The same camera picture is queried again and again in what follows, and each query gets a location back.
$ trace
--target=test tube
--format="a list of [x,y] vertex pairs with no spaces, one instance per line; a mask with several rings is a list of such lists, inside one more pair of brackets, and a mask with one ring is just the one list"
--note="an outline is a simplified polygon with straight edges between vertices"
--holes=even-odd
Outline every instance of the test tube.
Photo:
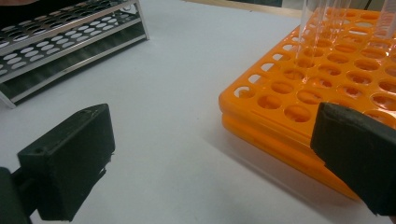
[[386,0],[375,27],[375,37],[393,38],[396,30],[396,0]]
[[303,82],[309,79],[306,69],[314,67],[323,48],[330,48],[344,24],[350,0],[304,0],[296,66],[303,70]]

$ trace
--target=metal wire rack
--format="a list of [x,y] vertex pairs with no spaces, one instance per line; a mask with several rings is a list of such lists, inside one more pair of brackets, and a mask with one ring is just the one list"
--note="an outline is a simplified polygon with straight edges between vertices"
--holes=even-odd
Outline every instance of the metal wire rack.
[[83,2],[0,31],[0,98],[11,108],[79,67],[149,39],[138,0]]

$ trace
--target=test tube rack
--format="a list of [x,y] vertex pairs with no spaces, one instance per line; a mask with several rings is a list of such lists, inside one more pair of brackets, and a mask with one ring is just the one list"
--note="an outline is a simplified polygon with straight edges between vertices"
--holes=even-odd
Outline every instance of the test tube rack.
[[90,0],[0,28],[0,98],[15,108],[54,80],[146,39],[138,0]]
[[351,107],[396,128],[393,40],[373,37],[379,12],[350,9],[337,38],[300,60],[296,28],[220,96],[226,129],[319,182],[358,196],[310,148],[320,102]]

